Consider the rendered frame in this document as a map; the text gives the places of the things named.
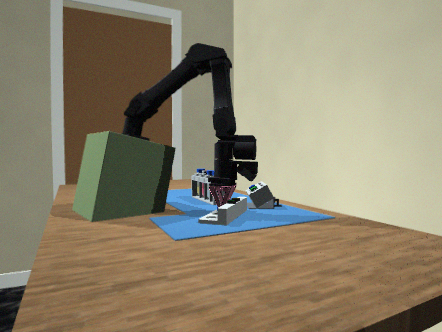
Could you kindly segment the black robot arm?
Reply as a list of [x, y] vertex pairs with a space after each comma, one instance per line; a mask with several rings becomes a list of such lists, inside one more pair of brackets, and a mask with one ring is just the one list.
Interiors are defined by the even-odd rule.
[[[230, 85], [232, 63], [225, 50], [196, 43], [185, 55], [186, 57], [158, 83], [131, 99], [124, 112], [127, 117], [121, 134], [149, 141], [149, 138], [141, 137], [143, 123], [156, 114], [162, 103], [183, 85], [199, 74], [202, 76], [211, 72], [214, 95], [213, 126], [215, 136], [220, 139], [215, 143], [214, 159], [233, 159], [234, 156], [238, 160], [255, 160], [256, 138], [253, 135], [234, 135], [236, 120]], [[220, 161], [220, 178], [237, 177], [237, 172], [253, 181], [258, 173], [258, 162]]]

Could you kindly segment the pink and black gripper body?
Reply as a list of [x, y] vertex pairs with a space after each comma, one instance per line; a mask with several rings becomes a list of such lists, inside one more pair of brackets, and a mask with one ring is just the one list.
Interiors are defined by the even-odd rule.
[[211, 182], [209, 186], [233, 186], [237, 183], [237, 177], [234, 178], [220, 178], [220, 161], [233, 161], [231, 159], [214, 159], [214, 176], [208, 177], [208, 182]]

